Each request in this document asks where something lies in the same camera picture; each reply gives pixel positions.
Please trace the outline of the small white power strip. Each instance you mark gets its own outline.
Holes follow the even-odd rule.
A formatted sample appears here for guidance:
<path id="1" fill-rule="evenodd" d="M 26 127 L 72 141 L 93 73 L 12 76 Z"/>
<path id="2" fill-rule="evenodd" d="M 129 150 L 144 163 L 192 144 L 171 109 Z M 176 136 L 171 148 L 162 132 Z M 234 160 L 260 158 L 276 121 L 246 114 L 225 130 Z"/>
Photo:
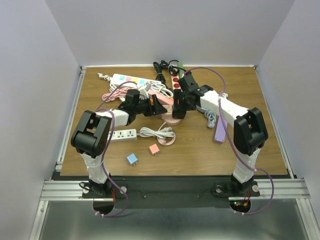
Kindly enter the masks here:
<path id="1" fill-rule="evenodd" d="M 113 133 L 109 132 L 109 137 L 111 137 L 111 143 L 115 142 L 125 142 L 137 140 L 137 130 L 136 129 L 125 129 L 125 130 L 115 130 Z"/>

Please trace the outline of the white colourful power strip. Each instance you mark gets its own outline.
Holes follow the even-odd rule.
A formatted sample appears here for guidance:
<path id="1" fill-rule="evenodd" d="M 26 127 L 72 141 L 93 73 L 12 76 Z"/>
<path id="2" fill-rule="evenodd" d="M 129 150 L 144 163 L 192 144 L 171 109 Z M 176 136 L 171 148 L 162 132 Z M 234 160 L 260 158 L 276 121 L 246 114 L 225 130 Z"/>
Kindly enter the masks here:
<path id="1" fill-rule="evenodd" d="M 120 86 L 121 88 L 128 87 L 128 88 L 134 88 L 134 87 L 141 87 L 145 84 L 162 84 L 158 80 L 152 80 L 152 79 L 146 79 L 141 77 L 135 77 L 135 76 L 128 76 L 123 74 L 117 74 L 115 73 L 113 76 L 109 77 L 107 80 L 111 85 L 114 85 L 116 87 Z"/>

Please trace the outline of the pink power strip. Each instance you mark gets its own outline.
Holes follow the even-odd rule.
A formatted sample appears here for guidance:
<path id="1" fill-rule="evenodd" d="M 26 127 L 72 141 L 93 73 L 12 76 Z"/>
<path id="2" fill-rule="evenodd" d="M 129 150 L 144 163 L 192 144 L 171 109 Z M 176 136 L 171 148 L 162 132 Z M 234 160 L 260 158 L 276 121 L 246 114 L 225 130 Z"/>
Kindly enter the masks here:
<path id="1" fill-rule="evenodd" d="M 152 95 L 156 95 L 158 101 L 162 104 L 162 105 L 173 105 L 174 104 L 174 100 L 172 98 L 169 97 L 165 97 L 163 95 L 161 95 L 160 93 L 153 91 L 153 90 L 149 90 L 148 92 L 149 97 L 151 98 Z"/>

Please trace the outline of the pink plug adapter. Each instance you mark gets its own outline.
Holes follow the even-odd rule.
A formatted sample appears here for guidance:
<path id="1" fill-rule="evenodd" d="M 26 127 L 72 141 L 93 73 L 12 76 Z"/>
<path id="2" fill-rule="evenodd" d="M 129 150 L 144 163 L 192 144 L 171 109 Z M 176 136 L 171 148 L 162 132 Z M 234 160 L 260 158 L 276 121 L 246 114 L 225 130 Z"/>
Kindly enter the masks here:
<path id="1" fill-rule="evenodd" d="M 160 149 L 156 143 L 149 146 L 148 149 L 153 156 L 158 156 L 160 153 Z"/>

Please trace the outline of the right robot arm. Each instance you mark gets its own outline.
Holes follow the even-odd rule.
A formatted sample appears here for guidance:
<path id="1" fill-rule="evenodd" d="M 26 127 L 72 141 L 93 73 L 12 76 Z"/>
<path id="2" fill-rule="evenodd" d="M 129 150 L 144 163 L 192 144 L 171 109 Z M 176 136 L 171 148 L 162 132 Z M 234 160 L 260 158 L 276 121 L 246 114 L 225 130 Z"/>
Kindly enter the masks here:
<path id="1" fill-rule="evenodd" d="M 208 85 L 199 86 L 190 73 L 180 78 L 177 84 L 179 88 L 174 89 L 172 110 L 175 119 L 184 119 L 187 111 L 201 107 L 219 116 L 224 131 L 228 130 L 227 125 L 232 126 L 230 145 L 237 162 L 230 189 L 233 194 L 242 195 L 253 182 L 258 155 L 269 137 L 262 112 L 256 107 L 239 106 Z"/>

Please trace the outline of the pink round socket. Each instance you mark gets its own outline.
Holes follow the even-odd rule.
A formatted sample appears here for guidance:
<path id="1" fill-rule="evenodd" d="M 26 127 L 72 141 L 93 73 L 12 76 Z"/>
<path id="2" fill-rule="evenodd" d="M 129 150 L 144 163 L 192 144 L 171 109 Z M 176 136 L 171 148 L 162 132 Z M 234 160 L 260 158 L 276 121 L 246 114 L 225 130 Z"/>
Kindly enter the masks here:
<path id="1" fill-rule="evenodd" d="M 164 113 L 161 115 L 161 119 L 170 126 L 178 125 L 181 120 L 180 119 L 174 119 L 172 113 Z"/>

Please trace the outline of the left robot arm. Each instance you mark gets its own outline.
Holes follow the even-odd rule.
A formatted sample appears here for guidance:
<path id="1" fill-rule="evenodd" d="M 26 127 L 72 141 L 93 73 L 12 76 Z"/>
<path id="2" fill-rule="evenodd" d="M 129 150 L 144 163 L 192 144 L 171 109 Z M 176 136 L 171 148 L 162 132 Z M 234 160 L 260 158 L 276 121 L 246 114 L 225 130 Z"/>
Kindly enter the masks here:
<path id="1" fill-rule="evenodd" d="M 129 89 L 125 101 L 114 110 L 84 111 L 70 140 L 72 147 L 83 158 L 89 174 L 89 184 L 82 186 L 82 189 L 100 197 L 111 193 L 114 184 L 104 167 L 104 156 L 115 127 L 130 125 L 139 114 L 151 117 L 166 112 L 155 94 L 142 98 L 138 89 Z"/>

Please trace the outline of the blue plug adapter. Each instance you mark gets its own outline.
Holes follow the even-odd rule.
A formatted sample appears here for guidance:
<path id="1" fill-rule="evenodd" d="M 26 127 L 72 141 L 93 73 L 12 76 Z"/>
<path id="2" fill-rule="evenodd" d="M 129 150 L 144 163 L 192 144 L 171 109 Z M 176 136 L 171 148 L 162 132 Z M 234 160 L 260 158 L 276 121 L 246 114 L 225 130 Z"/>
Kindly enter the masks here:
<path id="1" fill-rule="evenodd" d="M 135 166 L 138 163 L 138 158 L 134 153 L 127 156 L 126 159 L 127 159 L 128 163 L 132 166 Z"/>

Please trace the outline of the blue round socket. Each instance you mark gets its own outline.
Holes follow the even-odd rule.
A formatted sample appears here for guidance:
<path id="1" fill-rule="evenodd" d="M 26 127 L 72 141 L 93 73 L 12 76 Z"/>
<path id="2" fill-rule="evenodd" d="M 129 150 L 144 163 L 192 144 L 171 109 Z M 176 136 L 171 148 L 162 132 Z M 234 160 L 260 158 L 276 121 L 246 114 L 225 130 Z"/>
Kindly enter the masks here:
<path id="1" fill-rule="evenodd" d="M 201 107 L 201 106 L 196 106 L 196 109 L 199 111 L 199 112 L 201 112 L 201 113 L 205 113 L 206 111 L 207 111 L 207 109 L 206 108 L 203 108 L 203 107 Z"/>

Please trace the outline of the pink cube adapter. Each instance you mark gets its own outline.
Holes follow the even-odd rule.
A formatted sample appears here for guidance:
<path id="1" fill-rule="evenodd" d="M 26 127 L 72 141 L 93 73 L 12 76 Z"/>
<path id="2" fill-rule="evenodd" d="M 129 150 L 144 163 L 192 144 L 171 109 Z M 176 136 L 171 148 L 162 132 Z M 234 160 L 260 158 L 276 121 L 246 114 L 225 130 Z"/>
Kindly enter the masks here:
<path id="1" fill-rule="evenodd" d="M 164 113 L 164 115 L 166 116 L 172 115 L 172 110 L 173 110 L 172 105 L 163 105 L 163 107 L 166 109 L 166 113 Z"/>

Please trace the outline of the beige red power strip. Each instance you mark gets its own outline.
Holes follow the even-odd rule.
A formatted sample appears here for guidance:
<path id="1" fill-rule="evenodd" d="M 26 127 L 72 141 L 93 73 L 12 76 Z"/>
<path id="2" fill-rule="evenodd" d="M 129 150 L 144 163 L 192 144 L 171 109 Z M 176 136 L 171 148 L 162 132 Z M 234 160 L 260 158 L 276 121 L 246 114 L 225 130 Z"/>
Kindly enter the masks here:
<path id="1" fill-rule="evenodd" d="M 178 81 L 182 76 L 179 76 L 179 68 L 177 67 L 177 63 L 172 64 L 172 70 L 169 70 L 169 74 L 171 77 L 172 89 L 180 89 L 181 87 Z"/>

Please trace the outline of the purple power strip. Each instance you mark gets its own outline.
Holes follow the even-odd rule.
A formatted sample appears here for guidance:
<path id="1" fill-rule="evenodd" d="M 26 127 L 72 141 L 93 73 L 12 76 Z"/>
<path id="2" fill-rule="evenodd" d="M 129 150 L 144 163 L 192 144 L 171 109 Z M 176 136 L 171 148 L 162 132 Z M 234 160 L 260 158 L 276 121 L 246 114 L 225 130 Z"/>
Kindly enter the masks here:
<path id="1" fill-rule="evenodd" d="M 216 125 L 215 135 L 214 135 L 214 138 L 213 138 L 213 140 L 216 143 L 222 144 L 222 143 L 225 142 L 226 131 L 224 129 L 224 124 L 225 124 L 226 127 L 228 126 L 228 122 L 226 120 L 222 121 L 222 119 L 219 117 L 217 125 Z"/>

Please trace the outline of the black cube socket adapter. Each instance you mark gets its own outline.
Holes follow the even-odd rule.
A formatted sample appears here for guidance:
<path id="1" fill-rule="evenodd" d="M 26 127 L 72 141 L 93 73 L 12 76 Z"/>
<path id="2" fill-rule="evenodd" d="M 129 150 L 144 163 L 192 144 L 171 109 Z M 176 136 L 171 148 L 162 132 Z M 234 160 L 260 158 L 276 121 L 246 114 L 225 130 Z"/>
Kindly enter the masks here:
<path id="1" fill-rule="evenodd" d="M 185 118 L 187 111 L 183 108 L 174 107 L 172 110 L 172 118 L 176 120 L 182 120 Z"/>

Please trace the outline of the green power strip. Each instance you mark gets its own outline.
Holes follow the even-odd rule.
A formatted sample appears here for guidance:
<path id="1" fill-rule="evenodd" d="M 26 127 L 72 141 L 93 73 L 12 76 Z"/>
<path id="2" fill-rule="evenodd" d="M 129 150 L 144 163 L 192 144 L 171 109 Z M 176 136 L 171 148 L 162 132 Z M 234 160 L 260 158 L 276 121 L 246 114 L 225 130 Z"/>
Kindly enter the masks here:
<path id="1" fill-rule="evenodd" d="M 179 76 L 181 77 L 181 76 L 183 76 L 184 75 L 184 73 L 185 73 L 185 68 L 184 68 L 184 66 L 183 66 L 183 63 L 181 62 L 181 61 L 178 61 L 177 62 L 177 67 L 178 67 L 178 69 L 179 69 Z"/>

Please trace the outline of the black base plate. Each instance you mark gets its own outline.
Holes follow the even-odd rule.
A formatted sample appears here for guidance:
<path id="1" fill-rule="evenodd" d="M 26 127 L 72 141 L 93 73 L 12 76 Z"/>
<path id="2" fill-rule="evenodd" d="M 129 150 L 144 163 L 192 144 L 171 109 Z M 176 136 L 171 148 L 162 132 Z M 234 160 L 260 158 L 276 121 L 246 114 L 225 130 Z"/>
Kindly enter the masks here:
<path id="1" fill-rule="evenodd" d="M 112 176 L 105 184 L 81 182 L 82 197 L 96 210 L 111 199 L 129 209 L 229 208 L 247 210 L 260 196 L 258 183 L 237 183 L 231 176 Z"/>

